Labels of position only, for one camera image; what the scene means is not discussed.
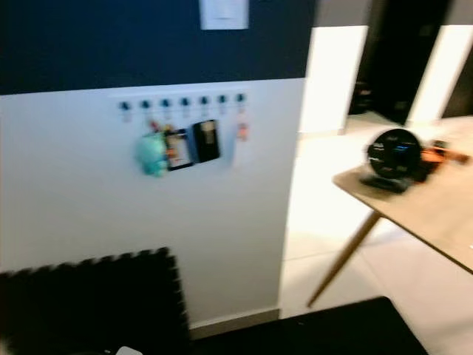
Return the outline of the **white key hook rack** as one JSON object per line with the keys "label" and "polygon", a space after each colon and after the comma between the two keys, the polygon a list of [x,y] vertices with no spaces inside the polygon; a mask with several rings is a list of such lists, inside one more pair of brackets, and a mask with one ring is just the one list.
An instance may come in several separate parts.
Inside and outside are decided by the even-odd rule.
{"label": "white key hook rack", "polygon": [[249,92],[240,86],[210,90],[133,90],[108,95],[106,104],[125,121],[189,125],[232,119],[250,111]]}

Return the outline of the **black foam puzzle mat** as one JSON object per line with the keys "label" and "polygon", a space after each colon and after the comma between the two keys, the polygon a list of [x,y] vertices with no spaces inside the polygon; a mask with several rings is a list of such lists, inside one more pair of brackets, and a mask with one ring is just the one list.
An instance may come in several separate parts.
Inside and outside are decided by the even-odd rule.
{"label": "black foam puzzle mat", "polygon": [[1,341],[10,355],[190,355],[183,287],[168,247],[4,271]]}

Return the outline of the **black leather key pouch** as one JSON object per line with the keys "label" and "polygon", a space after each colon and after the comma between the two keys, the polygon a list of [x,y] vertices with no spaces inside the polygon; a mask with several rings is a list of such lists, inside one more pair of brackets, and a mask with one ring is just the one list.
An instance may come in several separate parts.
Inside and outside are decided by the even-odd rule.
{"label": "black leather key pouch", "polygon": [[210,119],[191,126],[196,155],[199,162],[220,158],[220,140],[217,138],[217,121]]}

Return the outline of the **black floor mat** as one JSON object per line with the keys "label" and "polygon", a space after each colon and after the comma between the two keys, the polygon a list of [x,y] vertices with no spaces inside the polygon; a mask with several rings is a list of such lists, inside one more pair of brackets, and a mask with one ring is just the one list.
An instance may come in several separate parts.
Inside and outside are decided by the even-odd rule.
{"label": "black floor mat", "polygon": [[308,312],[195,342],[192,355],[428,355],[387,297]]}

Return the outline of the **black round fan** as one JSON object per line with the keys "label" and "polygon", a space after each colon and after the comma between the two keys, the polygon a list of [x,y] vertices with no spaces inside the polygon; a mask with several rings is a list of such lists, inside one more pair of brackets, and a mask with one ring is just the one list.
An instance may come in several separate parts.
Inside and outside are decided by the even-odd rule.
{"label": "black round fan", "polygon": [[423,146],[408,129],[388,129],[366,148],[368,172],[359,177],[365,186],[401,194],[415,182],[421,169]]}

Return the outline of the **orange black battery pack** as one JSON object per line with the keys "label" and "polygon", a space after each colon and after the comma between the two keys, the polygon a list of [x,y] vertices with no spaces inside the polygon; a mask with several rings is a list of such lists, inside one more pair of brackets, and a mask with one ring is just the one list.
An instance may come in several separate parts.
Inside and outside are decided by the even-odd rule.
{"label": "orange black battery pack", "polygon": [[428,163],[428,165],[438,166],[439,163],[446,161],[445,149],[443,149],[445,141],[443,140],[432,140],[429,145],[423,147],[421,152],[421,161]]}

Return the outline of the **wooden table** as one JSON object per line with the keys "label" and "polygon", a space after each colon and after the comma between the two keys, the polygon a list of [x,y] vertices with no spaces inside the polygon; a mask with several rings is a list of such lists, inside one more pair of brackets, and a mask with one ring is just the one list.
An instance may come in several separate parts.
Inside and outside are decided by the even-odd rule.
{"label": "wooden table", "polygon": [[[429,145],[430,140],[413,135],[423,147]],[[432,166],[421,162],[415,182],[405,192],[385,192],[359,182],[359,177],[369,170],[366,149],[374,138],[366,146],[362,165],[333,177],[335,186],[367,206],[370,213],[322,277],[307,305],[313,305],[327,290],[381,219],[394,223],[473,274],[473,118],[445,129],[433,140],[445,141],[445,151],[466,153],[471,160],[466,165],[445,161]]]}

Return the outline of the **teal plush keychain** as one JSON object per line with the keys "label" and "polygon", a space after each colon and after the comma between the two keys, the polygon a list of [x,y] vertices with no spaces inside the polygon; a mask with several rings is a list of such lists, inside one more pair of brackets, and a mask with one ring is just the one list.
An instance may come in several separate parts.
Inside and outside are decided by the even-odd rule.
{"label": "teal plush keychain", "polygon": [[169,171],[166,143],[160,133],[142,136],[135,143],[135,159],[145,175],[161,178]]}

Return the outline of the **black white card keychain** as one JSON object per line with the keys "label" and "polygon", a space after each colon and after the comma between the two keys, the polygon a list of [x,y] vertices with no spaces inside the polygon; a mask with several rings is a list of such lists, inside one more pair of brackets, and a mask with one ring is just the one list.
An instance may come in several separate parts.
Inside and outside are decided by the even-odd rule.
{"label": "black white card keychain", "polygon": [[166,143],[168,170],[185,169],[194,165],[188,146],[186,129],[177,129],[172,125],[165,125],[163,139]]}

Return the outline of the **orange tag keychain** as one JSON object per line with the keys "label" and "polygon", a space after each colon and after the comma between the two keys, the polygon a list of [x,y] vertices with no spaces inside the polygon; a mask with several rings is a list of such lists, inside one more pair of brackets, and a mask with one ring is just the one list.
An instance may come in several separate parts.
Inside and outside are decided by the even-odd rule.
{"label": "orange tag keychain", "polygon": [[236,127],[236,138],[234,138],[234,142],[236,142],[236,144],[246,143],[249,140],[249,121],[246,111],[243,109],[240,109],[239,114],[237,114]]}

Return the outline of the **white light switch plate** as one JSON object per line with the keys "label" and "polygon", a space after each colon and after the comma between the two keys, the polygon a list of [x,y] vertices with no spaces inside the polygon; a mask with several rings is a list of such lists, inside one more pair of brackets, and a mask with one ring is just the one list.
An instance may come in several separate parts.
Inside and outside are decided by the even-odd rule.
{"label": "white light switch plate", "polygon": [[247,30],[249,0],[199,0],[201,30]]}

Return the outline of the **orange handled tool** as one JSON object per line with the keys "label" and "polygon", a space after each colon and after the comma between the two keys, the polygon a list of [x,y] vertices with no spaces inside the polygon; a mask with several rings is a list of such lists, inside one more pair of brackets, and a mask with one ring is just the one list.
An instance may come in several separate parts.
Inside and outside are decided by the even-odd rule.
{"label": "orange handled tool", "polygon": [[466,165],[471,160],[471,156],[467,153],[452,151],[452,149],[447,149],[443,156],[445,156],[446,161],[459,163],[460,165]]}

